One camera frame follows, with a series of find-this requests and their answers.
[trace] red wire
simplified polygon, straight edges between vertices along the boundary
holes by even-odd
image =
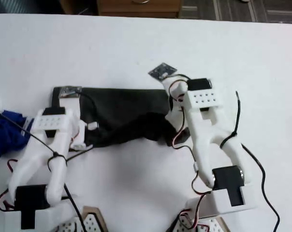
[[[18,162],[18,160],[16,160],[16,159],[9,159],[9,160],[7,161],[7,163],[6,163],[6,164],[7,164],[7,167],[10,169],[10,171],[13,172],[13,168],[12,168],[12,166],[11,166],[11,164],[10,164],[11,161],[13,161],[13,162]],[[2,198],[6,193],[8,193],[8,191],[9,191],[9,189],[7,188],[3,193],[0,194],[0,200],[1,200],[1,198]],[[3,212],[7,212],[7,211],[10,211],[9,209],[14,209],[14,206],[11,205],[11,204],[9,204],[9,203],[7,202],[7,200],[4,200],[2,203],[3,203],[4,207],[5,207],[5,209],[2,209],[2,208],[0,207],[0,210],[1,210],[1,211],[3,211]]]
[[[1,198],[2,198],[6,193],[8,193],[8,192],[9,192],[9,189],[7,188],[3,193],[1,193],[1,194],[0,194],[0,200],[1,200]],[[9,211],[8,208],[12,208],[12,209],[14,209],[14,206],[8,204],[7,201],[4,201],[4,202],[3,202],[3,204],[4,204],[4,206],[5,206],[5,209],[2,209],[2,208],[0,207],[0,210],[1,210],[2,212],[7,212],[7,211]]]
[[[11,161],[18,162],[18,160],[16,160],[16,159],[9,159],[9,160],[7,161],[7,166],[8,166],[8,168],[10,169],[11,172],[13,172],[13,168],[12,168],[12,166],[11,166],[11,164],[10,164]]]
[[[210,227],[208,225],[198,224],[198,226],[200,226],[201,229],[203,229],[202,227],[205,226],[207,228],[207,231],[206,232],[209,232],[209,230],[210,230]]]
[[[187,83],[185,80],[175,80],[173,83],[171,83],[170,87],[169,87],[169,95],[171,96],[171,98],[174,100],[174,101],[177,101],[177,99],[175,99],[172,95],[171,95],[171,87],[177,83],[177,82],[185,82]]]

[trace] black zip tie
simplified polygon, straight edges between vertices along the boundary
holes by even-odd
[[[234,131],[228,136],[226,137],[224,140],[222,140],[221,144],[220,144],[220,148],[222,149],[223,145],[231,138],[237,136],[237,129],[238,129],[238,123],[239,123],[239,117],[241,115],[241,101],[239,99],[238,96],[238,92],[235,91],[236,93],[236,97],[237,97],[237,116],[236,116],[236,123],[235,123],[235,129]]]
[[[54,151],[54,152],[53,152],[53,156],[50,157],[50,158],[47,160],[47,167],[48,167],[48,169],[49,169],[50,172],[51,172],[51,170],[50,170],[50,167],[49,167],[49,162],[50,162],[52,159],[57,158],[57,157],[62,157],[62,158],[64,158],[64,160],[65,160],[65,165],[68,166],[67,159],[64,157],[64,155],[60,155],[57,151]]]

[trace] white plastic part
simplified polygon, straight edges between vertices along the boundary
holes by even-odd
[[[189,228],[192,225],[192,221],[188,220],[187,217],[181,217],[180,219],[187,228]],[[209,232],[225,232],[225,230],[220,226],[218,221],[213,219],[202,219],[199,220],[198,225],[198,232],[208,232],[208,228],[206,226],[209,226]],[[179,221],[176,223],[173,232],[196,232],[196,229],[188,230],[185,226],[183,226]]]
[[[187,91],[183,106],[186,120],[193,141],[193,154],[199,167],[199,175],[203,182],[213,188],[214,178],[210,165],[210,144],[217,144],[228,137],[233,131],[233,125],[226,119],[221,98],[215,89]],[[200,108],[209,107],[209,118],[203,118]],[[244,174],[245,184],[251,182],[248,165],[244,162],[246,156],[238,137],[229,139],[222,150],[237,165]]]
[[[76,116],[80,118],[79,98],[59,98],[59,106],[72,109]]]
[[[31,133],[47,143],[44,130],[56,130],[55,137],[49,146],[67,157],[71,138],[78,132],[78,117],[72,109],[66,109],[66,114],[61,116],[43,116],[42,114],[43,110],[40,110],[34,119]],[[30,138],[25,153],[17,163],[9,181],[9,193],[12,201],[15,200],[16,188],[26,185],[37,170],[46,165],[47,160],[52,156],[52,152],[47,147],[35,138]],[[67,166],[62,157],[52,159],[49,166],[51,178],[46,190],[46,199],[51,206],[54,206],[61,200]]]
[[[252,185],[245,185],[240,187],[244,204],[238,206],[231,206],[230,198],[227,189],[213,190],[207,194],[200,203],[200,218],[216,217],[218,215],[228,214],[237,211],[243,211],[255,208],[256,197]],[[194,212],[199,201],[198,198],[193,198],[187,201],[185,208],[190,208],[188,212],[191,218],[194,217]]]
[[[98,221],[93,214],[88,214],[84,220],[87,232],[101,232]],[[82,232],[83,228],[77,217],[59,225],[59,232]]]
[[[193,169],[194,169],[194,171],[195,171],[196,173],[199,171],[199,167],[198,167],[197,162],[194,162],[194,163],[193,163]]]
[[[86,128],[86,123],[82,120],[79,120],[78,122],[79,125],[79,131],[77,136],[75,136],[71,143],[70,148],[74,150],[85,150],[86,149],[86,144],[84,143],[85,141],[85,128]]]
[[[88,123],[87,127],[89,131],[94,131],[95,129],[99,127],[99,124],[98,122],[90,122]]]
[[[79,198],[74,201],[81,211]],[[59,224],[70,220],[76,216],[70,200],[63,200],[54,207],[35,211],[35,229],[26,230],[28,232],[51,232],[55,231]],[[21,211],[10,211],[4,213],[5,232],[22,232],[21,230]]]

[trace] wooden piece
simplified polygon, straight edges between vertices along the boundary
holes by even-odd
[[[176,18],[177,12],[103,12],[101,15],[115,17]]]
[[[98,8],[100,15],[174,18],[178,15],[180,0],[149,0],[145,4],[138,4],[133,0],[98,0]]]

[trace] black wire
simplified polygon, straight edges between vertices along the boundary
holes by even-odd
[[[84,225],[83,218],[82,218],[81,214],[79,213],[79,210],[78,210],[78,208],[77,208],[77,206],[76,206],[76,204],[75,204],[75,202],[74,202],[74,200],[73,200],[73,197],[71,196],[71,193],[70,193],[70,191],[69,191],[69,189],[68,189],[68,187],[67,187],[66,184],[64,184],[64,190],[65,190],[65,192],[67,193],[68,198],[70,199],[70,201],[71,201],[71,203],[72,203],[72,205],[73,205],[75,211],[77,212],[77,216],[78,216],[79,221],[80,221],[80,223],[81,223],[81,225],[82,225],[82,227],[83,227],[83,230],[86,232],[87,230],[86,230],[86,227],[85,227],[85,225]]]
[[[96,119],[98,121],[98,109],[97,109],[96,103],[94,102],[94,100],[92,99],[92,97],[90,97],[86,93],[83,93],[82,91],[76,91],[76,93],[79,94],[79,95],[81,95],[81,96],[83,96],[83,97],[85,97],[85,98],[87,98],[89,101],[91,101],[92,107],[94,109],[94,115],[95,115],[95,117],[96,117]]]
[[[80,156],[80,155],[85,154],[86,152],[88,152],[88,151],[90,151],[90,150],[92,150],[92,149],[94,149],[94,146],[91,147],[91,148],[89,148],[89,149],[87,149],[87,150],[81,151],[81,152],[77,153],[76,155],[73,155],[73,156],[67,158],[67,162],[69,162],[70,160],[72,160],[72,159],[74,159],[74,158],[76,158],[76,157],[78,157],[78,156]]]
[[[268,204],[268,206],[272,209],[272,211],[276,214],[277,216],[277,222],[276,222],[276,225],[274,227],[274,230],[273,232],[275,232],[278,228],[278,225],[280,223],[280,216],[278,214],[278,212],[276,211],[276,209],[272,206],[272,204],[269,202],[266,194],[265,194],[265,189],[264,189],[264,184],[265,184],[265,178],[266,178],[266,173],[265,173],[265,170],[262,166],[262,164],[259,162],[259,160],[251,153],[251,151],[249,151],[249,149],[247,147],[245,147],[245,145],[242,144],[242,147],[243,149],[253,158],[253,160],[257,163],[257,165],[259,166],[259,168],[261,169],[261,172],[262,172],[262,182],[261,182],[261,189],[262,189],[262,194],[263,194],[263,197],[266,201],[266,203]]]
[[[50,146],[48,146],[46,143],[44,143],[44,142],[43,142],[42,140],[40,140],[38,137],[36,137],[35,135],[33,135],[31,132],[29,132],[29,131],[23,129],[23,128],[22,128],[21,126],[19,126],[17,123],[15,123],[14,121],[10,120],[8,117],[4,116],[4,115],[1,114],[1,113],[0,113],[0,116],[3,117],[4,119],[6,119],[7,121],[11,122],[12,124],[14,124],[15,126],[17,126],[18,128],[20,128],[22,131],[24,131],[25,133],[29,134],[30,136],[32,136],[33,138],[35,138],[36,140],[38,140],[40,143],[42,143],[44,146],[46,146],[49,150],[51,150],[51,151],[53,152],[53,157],[51,157],[51,159],[53,159],[53,158],[55,158],[55,157],[58,157],[58,156],[61,156],[61,157],[63,157],[63,158],[65,159],[65,157],[64,157],[63,155],[59,155],[59,154],[58,154],[56,151],[54,151]],[[70,191],[69,191],[68,187],[66,186],[66,184],[64,184],[64,190],[65,190],[65,192],[67,193],[67,195],[68,195],[68,197],[69,197],[69,199],[70,199],[70,201],[71,201],[71,203],[72,203],[74,209],[76,210],[77,216],[78,216],[78,218],[79,218],[79,220],[80,220],[80,223],[81,223],[81,225],[82,225],[82,227],[83,227],[83,230],[84,230],[84,231],[87,231],[86,228],[85,228],[85,225],[84,225],[84,222],[83,222],[82,216],[81,216],[81,214],[80,214],[80,212],[79,212],[79,210],[78,210],[78,208],[77,208],[77,206],[76,206],[76,204],[75,204],[75,202],[74,202],[74,200],[73,200],[73,198],[72,198],[72,196],[71,196],[71,194],[70,194]]]
[[[238,96],[238,93],[236,91],[236,96],[237,96],[237,107],[238,107],[238,110],[237,110],[237,116],[236,116],[236,124],[235,124],[235,129],[234,131],[232,132],[232,134],[230,136],[228,136],[227,138],[225,138],[222,143],[220,144],[220,148],[223,147],[223,145],[229,140],[231,139],[232,137],[236,136],[237,135],[237,128],[238,128],[238,123],[239,123],[239,118],[240,118],[240,114],[241,114],[241,101],[239,99],[239,96]],[[259,162],[259,160],[248,150],[248,148],[246,148],[243,144],[242,144],[242,147],[243,149],[253,158],[253,160],[257,163],[257,165],[259,166],[259,168],[261,169],[262,171],[262,182],[261,182],[261,189],[262,189],[262,194],[263,194],[263,197],[266,201],[266,203],[270,206],[270,208],[272,209],[272,211],[276,214],[277,216],[277,222],[276,222],[276,225],[274,227],[274,230],[273,232],[275,232],[277,230],[277,227],[280,223],[280,216],[278,214],[278,212],[276,211],[276,209],[271,205],[271,203],[269,202],[266,194],[265,194],[265,189],[264,189],[264,184],[265,184],[265,177],[266,177],[266,173],[265,173],[265,170],[262,166],[262,164]]]
[[[173,74],[173,75],[166,76],[165,78],[161,79],[161,81],[164,81],[164,80],[167,79],[167,78],[175,77],[175,76],[181,76],[181,77],[185,77],[185,78],[187,78],[188,80],[191,80],[190,77],[188,77],[188,76],[186,76],[186,75],[184,75],[184,74]]]
[[[231,138],[237,136],[237,129],[238,129],[238,123],[239,123],[239,117],[241,115],[241,101],[239,99],[238,96],[238,92],[236,91],[236,97],[237,97],[237,116],[236,116],[236,123],[235,123],[235,128],[234,131],[228,136],[226,137],[224,140],[222,140],[221,144],[220,144],[220,148],[222,149],[223,145]]]
[[[194,229],[195,227],[194,227],[194,224],[196,223],[196,220],[199,220],[198,219],[198,211],[199,211],[199,207],[200,207],[200,204],[201,204],[201,201],[202,201],[202,199],[207,195],[207,194],[209,194],[210,192],[207,192],[206,194],[204,194],[204,195],[202,195],[201,197],[200,197],[200,199],[199,199],[199,201],[198,201],[198,204],[196,205],[196,208],[195,208],[195,213],[194,213],[194,222],[193,222],[193,224],[190,226],[190,227],[187,227],[186,225],[184,225],[183,223],[182,223],[182,221],[180,220],[180,215],[178,215],[178,220],[179,220],[179,223],[183,226],[183,227],[185,227],[187,230],[192,230],[192,229]]]
[[[196,172],[196,176],[194,177],[194,179],[193,179],[192,182],[191,182],[191,188],[192,188],[192,190],[193,190],[196,194],[198,194],[198,195],[209,194],[211,191],[199,192],[199,191],[195,190],[193,184],[194,184],[194,182],[196,181],[196,179],[198,178],[198,176],[199,176],[199,171]]]
[[[10,123],[14,124],[16,127],[18,127],[19,129],[21,129],[22,131],[24,131],[25,133],[29,134],[30,136],[32,136],[33,138],[35,138],[37,141],[39,141],[41,144],[43,144],[44,146],[46,146],[49,150],[51,150],[53,153],[55,152],[50,146],[48,146],[46,143],[44,143],[42,140],[40,140],[38,137],[36,137],[35,135],[33,135],[32,133],[30,133],[29,131],[23,129],[21,126],[19,126],[17,123],[15,123],[14,121],[10,120],[10,118],[8,118],[7,116],[4,116],[3,114],[0,113],[0,116],[3,117],[4,119],[6,119],[7,121],[9,121]]]
[[[176,133],[176,136],[179,135],[179,133],[183,130],[183,128],[184,128],[184,126],[185,126],[185,111],[184,111],[184,108],[183,108],[183,107],[181,107],[181,111],[182,111],[182,114],[183,114],[183,121],[182,121],[182,123],[181,123],[181,127],[180,127],[179,131]],[[195,160],[195,157],[194,157],[194,154],[193,154],[193,151],[192,151],[191,147],[189,147],[188,145],[182,145],[182,146],[175,147],[175,145],[174,145],[173,142],[172,142],[172,147],[173,147],[175,150],[181,149],[181,148],[183,148],[183,147],[188,148],[189,151],[190,151],[190,153],[191,153],[191,155],[192,155],[192,158],[193,158],[194,162],[196,161],[196,160]]]

